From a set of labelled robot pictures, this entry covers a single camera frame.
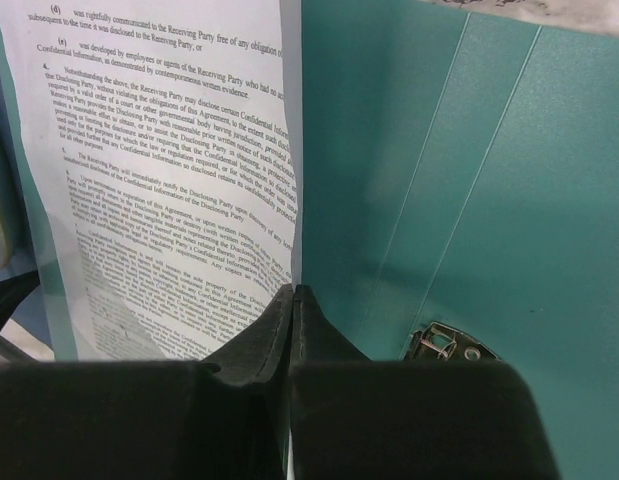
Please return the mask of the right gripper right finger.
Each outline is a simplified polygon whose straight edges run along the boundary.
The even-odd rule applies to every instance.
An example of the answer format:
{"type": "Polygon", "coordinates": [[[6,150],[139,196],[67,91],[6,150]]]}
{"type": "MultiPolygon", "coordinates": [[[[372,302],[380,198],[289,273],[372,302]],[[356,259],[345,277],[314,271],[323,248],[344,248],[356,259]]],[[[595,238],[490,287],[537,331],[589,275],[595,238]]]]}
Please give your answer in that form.
{"type": "Polygon", "coordinates": [[[495,360],[373,361],[294,295],[293,470],[299,479],[556,479],[532,394],[495,360]]]}

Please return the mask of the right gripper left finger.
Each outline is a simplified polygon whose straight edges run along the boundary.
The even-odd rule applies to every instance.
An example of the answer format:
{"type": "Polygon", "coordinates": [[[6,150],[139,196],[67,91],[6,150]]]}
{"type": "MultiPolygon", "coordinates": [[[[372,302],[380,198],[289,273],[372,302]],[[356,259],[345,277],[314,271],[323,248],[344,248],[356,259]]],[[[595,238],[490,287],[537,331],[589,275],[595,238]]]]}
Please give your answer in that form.
{"type": "Polygon", "coordinates": [[[202,360],[0,366],[0,479],[282,479],[294,292],[202,360]]]}

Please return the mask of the teal file folder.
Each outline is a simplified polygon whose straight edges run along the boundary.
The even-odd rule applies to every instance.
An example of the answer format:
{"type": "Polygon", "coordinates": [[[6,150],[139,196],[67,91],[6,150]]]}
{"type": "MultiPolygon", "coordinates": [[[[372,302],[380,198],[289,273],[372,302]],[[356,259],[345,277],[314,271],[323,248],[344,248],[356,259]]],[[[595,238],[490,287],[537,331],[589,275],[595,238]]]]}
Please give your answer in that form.
{"type": "MultiPolygon", "coordinates": [[[[280,288],[308,286],[373,361],[509,365],[556,479],[619,479],[619,1],[297,2],[302,202],[280,288]]],[[[50,362],[223,347],[57,357],[1,65],[0,267],[19,204],[33,247],[0,281],[0,329],[39,290],[50,362]]]]}

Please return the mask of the single printed paper sheet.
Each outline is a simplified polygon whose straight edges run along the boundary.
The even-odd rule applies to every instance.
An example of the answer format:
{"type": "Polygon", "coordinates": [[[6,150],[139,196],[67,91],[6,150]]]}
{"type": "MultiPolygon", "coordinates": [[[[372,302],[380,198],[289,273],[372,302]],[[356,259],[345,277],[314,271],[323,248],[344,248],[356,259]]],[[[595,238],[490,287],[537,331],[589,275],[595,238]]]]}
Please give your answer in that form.
{"type": "Polygon", "coordinates": [[[60,359],[203,358],[297,270],[297,1],[0,1],[60,359]]]}

